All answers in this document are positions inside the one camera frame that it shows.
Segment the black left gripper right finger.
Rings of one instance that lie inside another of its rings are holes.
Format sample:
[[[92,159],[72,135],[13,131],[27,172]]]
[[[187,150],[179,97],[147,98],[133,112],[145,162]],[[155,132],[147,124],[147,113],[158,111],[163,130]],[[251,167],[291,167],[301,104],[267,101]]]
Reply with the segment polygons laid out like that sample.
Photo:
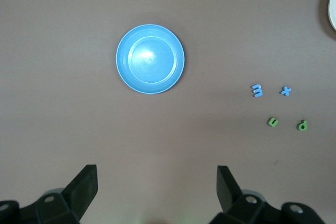
[[[324,223],[307,205],[286,202],[277,209],[256,193],[242,191],[228,166],[217,167],[216,191],[222,212],[210,223]]]

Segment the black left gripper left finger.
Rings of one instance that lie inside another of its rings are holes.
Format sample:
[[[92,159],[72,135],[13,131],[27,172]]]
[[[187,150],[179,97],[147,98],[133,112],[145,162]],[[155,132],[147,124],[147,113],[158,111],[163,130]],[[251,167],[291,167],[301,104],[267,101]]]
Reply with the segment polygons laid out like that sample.
[[[26,207],[1,201],[1,223],[79,223],[97,192],[97,166],[86,165],[65,188],[49,190]]]

